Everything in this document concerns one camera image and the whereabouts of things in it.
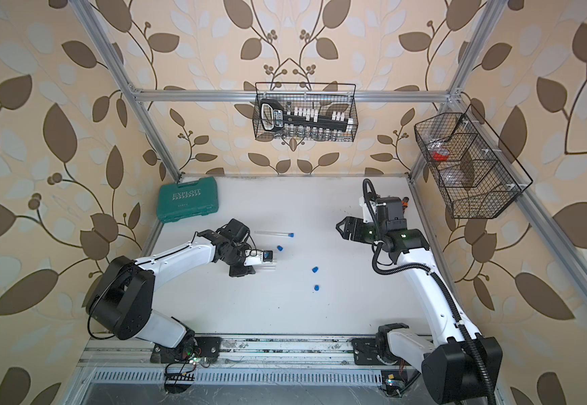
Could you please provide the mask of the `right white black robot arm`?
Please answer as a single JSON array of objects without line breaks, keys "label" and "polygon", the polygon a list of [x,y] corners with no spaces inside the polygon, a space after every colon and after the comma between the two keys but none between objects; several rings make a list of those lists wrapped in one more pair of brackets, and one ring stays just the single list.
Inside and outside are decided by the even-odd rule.
[{"label": "right white black robot arm", "polygon": [[408,227],[407,198],[382,197],[372,181],[364,179],[359,204],[362,217],[345,217],[337,231],[344,240],[372,248],[371,266],[377,275],[399,274],[409,282],[431,332],[425,339],[403,323],[379,327],[379,362],[409,364],[435,403],[461,404],[476,398],[496,403],[500,344],[483,336],[465,314],[438,271],[428,240],[419,229]]}]

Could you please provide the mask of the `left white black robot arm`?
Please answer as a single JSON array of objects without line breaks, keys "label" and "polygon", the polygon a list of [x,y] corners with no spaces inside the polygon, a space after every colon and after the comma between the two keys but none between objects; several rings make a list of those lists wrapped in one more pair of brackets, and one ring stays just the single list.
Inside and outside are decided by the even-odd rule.
[{"label": "left white black robot arm", "polygon": [[88,320],[97,321],[119,340],[141,339],[174,349],[189,329],[173,317],[153,310],[153,296],[163,285],[190,270],[219,261],[229,276],[254,274],[274,262],[272,251],[250,244],[249,228],[231,219],[215,231],[195,233],[191,241],[144,258],[119,256],[107,267],[86,302]]}]

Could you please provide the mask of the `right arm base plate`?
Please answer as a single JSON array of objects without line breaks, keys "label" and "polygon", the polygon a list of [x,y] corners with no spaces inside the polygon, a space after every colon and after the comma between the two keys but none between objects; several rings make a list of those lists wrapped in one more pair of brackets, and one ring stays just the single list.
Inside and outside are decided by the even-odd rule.
[{"label": "right arm base plate", "polygon": [[351,340],[353,361],[357,366],[387,366],[380,355],[376,338],[356,337]]}]

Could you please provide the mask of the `red item in basket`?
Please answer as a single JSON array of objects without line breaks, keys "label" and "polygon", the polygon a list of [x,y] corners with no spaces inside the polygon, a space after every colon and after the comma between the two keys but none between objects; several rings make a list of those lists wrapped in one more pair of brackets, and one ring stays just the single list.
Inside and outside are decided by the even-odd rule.
[{"label": "red item in basket", "polygon": [[443,142],[433,142],[427,147],[429,156],[433,162],[437,164],[449,160],[450,150],[445,146]]}]

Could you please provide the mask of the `black socket holder set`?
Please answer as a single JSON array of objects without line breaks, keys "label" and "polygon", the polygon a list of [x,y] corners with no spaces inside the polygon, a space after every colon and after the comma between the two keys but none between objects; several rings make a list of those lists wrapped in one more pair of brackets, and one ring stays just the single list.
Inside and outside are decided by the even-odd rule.
[{"label": "black socket holder set", "polygon": [[339,106],[342,104],[329,104],[326,110],[322,110],[315,103],[307,106],[295,104],[293,101],[262,99],[254,107],[254,130],[280,133],[291,127],[302,127],[355,133],[358,127],[357,117],[349,110],[337,110]]}]

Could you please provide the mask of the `green plastic tool case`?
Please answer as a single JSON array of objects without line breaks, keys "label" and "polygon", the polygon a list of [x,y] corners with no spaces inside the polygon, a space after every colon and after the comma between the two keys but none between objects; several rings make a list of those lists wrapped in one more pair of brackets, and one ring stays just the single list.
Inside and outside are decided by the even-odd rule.
[{"label": "green plastic tool case", "polygon": [[159,190],[157,217],[164,224],[214,214],[218,210],[217,182],[214,177],[168,184]]}]

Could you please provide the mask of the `aluminium front rail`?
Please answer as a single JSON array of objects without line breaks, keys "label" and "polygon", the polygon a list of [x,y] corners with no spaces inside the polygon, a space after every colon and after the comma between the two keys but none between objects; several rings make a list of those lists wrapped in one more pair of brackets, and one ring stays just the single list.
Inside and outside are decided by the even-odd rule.
[{"label": "aluminium front rail", "polygon": [[[336,335],[336,334],[213,334],[203,333],[196,337],[220,337],[221,353],[215,363],[190,361],[212,368],[355,368],[351,340],[355,338],[376,338],[374,335]],[[82,367],[158,367],[150,357],[153,343],[141,339],[130,340],[91,340],[87,343],[78,361]],[[391,358],[380,355],[387,363]],[[382,368],[386,366],[364,366]]]}]

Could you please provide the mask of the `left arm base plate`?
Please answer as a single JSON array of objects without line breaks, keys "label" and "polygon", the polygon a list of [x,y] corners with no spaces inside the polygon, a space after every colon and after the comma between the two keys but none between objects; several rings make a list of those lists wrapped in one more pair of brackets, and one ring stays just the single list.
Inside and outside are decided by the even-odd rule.
[{"label": "left arm base plate", "polygon": [[171,364],[190,361],[215,363],[221,353],[220,337],[186,337],[175,348],[154,345],[150,362],[153,364]]}]

